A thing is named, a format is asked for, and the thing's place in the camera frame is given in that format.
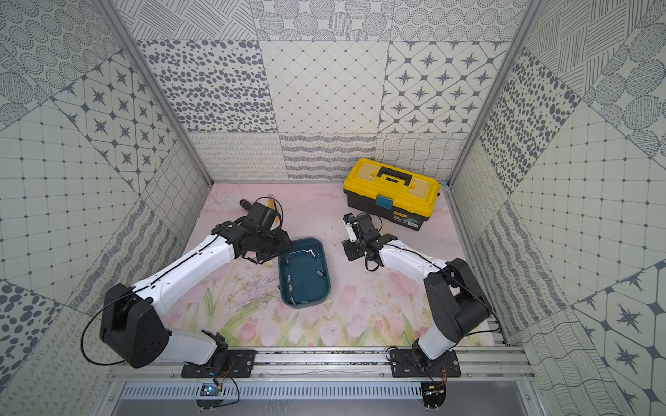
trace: gray patterned wallpaper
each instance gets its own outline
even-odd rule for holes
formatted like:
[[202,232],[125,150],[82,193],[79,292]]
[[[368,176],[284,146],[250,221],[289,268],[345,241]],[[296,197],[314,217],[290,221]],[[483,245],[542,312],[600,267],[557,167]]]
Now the gray patterned wallpaper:
[[361,156],[446,181],[528,3],[115,0],[215,180],[311,182]]
[[554,415],[666,414],[665,23],[549,0],[453,186]]
[[0,413],[84,415],[106,370],[83,327],[182,252],[208,186],[91,3],[0,22]]

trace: black cable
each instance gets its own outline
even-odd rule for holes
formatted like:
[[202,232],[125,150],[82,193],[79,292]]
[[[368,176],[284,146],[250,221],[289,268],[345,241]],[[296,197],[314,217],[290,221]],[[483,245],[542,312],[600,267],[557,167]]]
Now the black cable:
[[281,212],[281,213],[278,212],[277,210],[276,210],[275,212],[277,212],[277,214],[278,214],[278,219],[280,220],[280,223],[278,224],[277,227],[275,227],[275,229],[276,229],[276,230],[280,230],[280,229],[282,229],[282,225],[283,225],[283,223],[284,223],[284,210],[282,209],[282,204],[280,203],[280,201],[278,201],[277,199],[273,198],[272,196],[260,196],[259,198],[257,198],[257,199],[255,200],[255,202],[259,201],[260,199],[272,199],[273,201],[275,201],[275,203],[276,203],[277,205],[279,205],[279,207],[280,207],[280,212]]
[[118,299],[112,301],[111,303],[104,305],[99,311],[97,311],[97,313],[96,313],[95,315],[93,315],[93,317],[88,321],[88,323],[86,324],[86,326],[83,328],[83,332],[81,332],[81,354],[83,354],[83,358],[85,358],[86,361],[88,361],[89,363],[91,363],[91,364],[95,364],[95,365],[116,365],[116,364],[120,364],[120,363],[125,362],[125,360],[120,360],[120,361],[116,361],[116,362],[114,362],[114,363],[98,363],[98,362],[93,361],[92,359],[88,358],[88,356],[86,355],[85,351],[83,351],[83,337],[84,337],[86,331],[88,330],[88,328],[90,327],[90,325],[94,322],[95,318],[96,318],[100,313],[102,313],[102,311],[104,311],[104,310],[107,309],[109,306],[113,305],[114,303],[118,302],[119,300],[121,300],[121,299],[125,299],[125,298],[127,298],[128,296],[131,296],[131,295],[133,295],[133,294],[135,294],[135,293],[137,293],[137,292],[141,292],[142,290],[151,287],[155,282],[157,282],[158,280],[160,280],[161,278],[163,278],[164,276],[166,276],[167,273],[169,273],[170,271],[174,270],[175,268],[177,268],[177,267],[180,266],[181,264],[185,263],[187,260],[189,260],[189,259],[191,259],[192,257],[194,257],[194,256],[197,255],[199,252],[205,250],[209,245],[211,245],[215,240],[217,240],[218,237],[219,237],[219,236],[215,236],[215,238],[213,238],[208,244],[206,244],[206,245],[203,246],[201,249],[199,249],[199,250],[197,250],[196,252],[194,252],[191,256],[189,256],[188,258],[184,259],[183,261],[181,261],[181,262],[178,263],[177,265],[173,266],[171,269],[169,269],[169,270],[165,271],[164,273],[162,273],[158,278],[156,278],[155,280],[153,280],[153,281],[152,281],[151,283],[149,283],[147,286],[144,286],[143,288],[141,288],[141,289],[139,289],[139,290],[135,290],[135,291],[133,291],[133,292],[130,292],[130,293],[126,294],[126,295],[123,295],[123,296],[119,297]]
[[374,215],[375,217],[379,218],[379,230],[377,230],[377,232],[382,231],[382,228],[384,228],[384,221],[382,221],[382,217],[368,211],[363,211],[361,212],[361,214]]
[[[421,253],[417,253],[417,252],[415,252],[415,251],[413,251],[413,250],[410,250],[410,249],[408,249],[408,248],[405,248],[405,247],[394,246],[393,244],[384,244],[384,245],[385,245],[385,246],[389,246],[389,247],[394,247],[394,248],[397,248],[397,249],[399,249],[399,250],[405,250],[406,252],[414,253],[415,255],[421,257],[423,260],[427,261],[427,262],[430,263],[431,265],[437,267],[437,269],[439,269],[440,271],[444,270],[443,268],[437,266],[435,263],[431,262],[429,259],[425,258],[423,255],[421,255]],[[465,285],[463,285],[462,283],[460,283],[460,281],[458,281],[458,279],[456,279],[455,277],[453,277],[453,275],[449,274],[449,276],[451,276],[451,279],[453,279],[454,282],[457,283],[461,288],[465,289],[470,295],[472,295],[472,297],[473,297],[474,299],[476,299],[477,301],[481,302],[481,305],[485,306],[486,309],[487,309],[487,310],[488,310],[493,316],[497,317],[497,315],[495,315],[495,311],[494,311],[491,307],[489,307],[488,305],[486,305],[486,303],[485,303],[484,301],[482,301],[481,299],[479,299],[479,297],[477,297],[477,295],[473,294],[472,291],[471,291],[467,286],[465,286]]]
[[108,303],[108,304],[104,305],[104,306],[102,307],[102,309],[100,309],[99,311],[97,311],[97,313],[96,313],[96,314],[90,319],[90,321],[88,321],[88,324],[86,324],[85,328],[83,328],[83,332],[81,332],[81,345],[80,345],[80,346],[81,346],[81,354],[83,354],[83,358],[85,358],[86,361],[88,361],[88,362],[91,363],[91,364],[95,364],[95,365],[116,365],[116,364],[120,364],[120,363],[125,362],[124,359],[122,359],[122,360],[120,360],[120,361],[116,361],[116,362],[114,362],[114,363],[98,363],[98,362],[93,361],[92,359],[88,358],[88,355],[86,355],[85,351],[83,351],[83,336],[85,335],[85,332],[88,330],[88,328],[90,327],[90,325],[94,322],[95,318],[96,318],[100,313],[102,313],[103,310],[107,309],[109,306],[113,305],[114,303],[118,302],[118,301],[121,300],[121,299],[125,299],[125,298],[127,298],[128,296],[132,296],[133,294],[135,294],[135,293],[137,293],[137,292],[141,292],[142,290],[146,289],[147,287],[148,287],[148,286],[144,286],[143,288],[141,288],[141,289],[139,289],[139,290],[136,290],[136,291],[134,291],[134,292],[129,292],[128,294],[119,297],[118,299],[112,301],[111,303]]
[[238,403],[238,402],[240,401],[240,389],[238,388],[238,384],[236,384],[236,380],[234,380],[233,377],[229,377],[229,378],[231,379],[231,381],[234,382],[234,385],[236,386],[236,392],[238,393],[238,398],[236,399],[235,402],[232,402],[232,403],[224,403],[224,404],[222,404],[222,405],[215,406],[215,409],[217,409],[218,407],[222,407],[222,406],[235,405],[236,403]]

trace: toolbox latch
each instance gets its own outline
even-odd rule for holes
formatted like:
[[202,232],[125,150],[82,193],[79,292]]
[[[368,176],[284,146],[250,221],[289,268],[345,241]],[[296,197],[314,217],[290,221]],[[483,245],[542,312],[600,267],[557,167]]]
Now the toolbox latch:
[[390,210],[391,208],[393,208],[393,200],[385,196],[377,195],[377,201],[375,202],[375,205]]

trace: floor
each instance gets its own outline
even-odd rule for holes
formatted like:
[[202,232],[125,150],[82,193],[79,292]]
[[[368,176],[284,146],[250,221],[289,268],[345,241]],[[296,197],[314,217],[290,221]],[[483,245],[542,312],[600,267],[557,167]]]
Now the floor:
[[[432,323],[425,289],[406,276],[363,261],[349,262],[341,241],[347,207],[341,184],[215,184],[206,199],[186,251],[216,224],[245,215],[238,202],[274,195],[284,208],[284,229],[292,240],[318,238],[331,280],[328,299],[296,310],[280,299],[277,259],[255,265],[235,260],[187,292],[163,317],[168,327],[218,331],[231,346],[389,346],[411,345]],[[420,231],[384,221],[382,233],[443,260],[464,258],[444,196]],[[489,329],[483,322],[479,329]],[[460,343],[494,346],[492,335]]]

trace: plastic tray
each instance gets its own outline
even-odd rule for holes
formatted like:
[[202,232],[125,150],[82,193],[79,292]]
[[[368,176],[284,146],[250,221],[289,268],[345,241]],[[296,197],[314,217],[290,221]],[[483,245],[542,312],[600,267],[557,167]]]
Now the plastic tray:
[[324,247],[316,238],[301,238],[292,243],[294,248],[278,259],[282,301],[292,308],[320,304],[331,291]]

